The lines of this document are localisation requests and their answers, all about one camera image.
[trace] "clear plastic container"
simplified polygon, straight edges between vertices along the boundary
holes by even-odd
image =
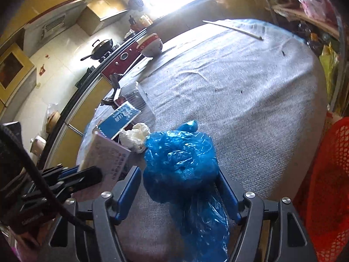
[[[134,123],[145,123],[153,131],[155,126],[155,112],[151,101],[138,82],[125,85],[121,88],[121,95],[136,109],[142,111],[135,119]]]

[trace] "pan handle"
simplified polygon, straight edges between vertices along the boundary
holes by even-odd
[[[84,58],[81,58],[80,61],[84,61],[85,59],[90,58],[91,56],[93,56],[93,54],[85,56]]]
[[[98,42],[99,41],[99,39],[97,39],[93,44],[92,44],[92,47],[95,47],[95,44],[96,44],[96,42]]]

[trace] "crumpled blue plastic bag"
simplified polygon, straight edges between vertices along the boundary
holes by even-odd
[[[190,121],[178,130],[147,136],[144,187],[159,203],[172,203],[170,214],[186,245],[185,260],[224,262],[228,220],[214,181],[219,174],[212,139]]]

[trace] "vent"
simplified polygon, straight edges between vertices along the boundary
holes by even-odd
[[[58,17],[57,19],[53,20],[52,22],[49,22],[47,24],[45,24],[45,31],[50,31],[52,29],[54,29],[55,27],[61,26],[63,24],[65,18],[65,14]]]

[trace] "red stove panel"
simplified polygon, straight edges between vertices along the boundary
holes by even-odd
[[[137,51],[138,43],[135,41],[127,49],[114,58],[114,60],[102,71],[102,74],[110,81],[111,74],[123,74],[129,66],[141,55]]]

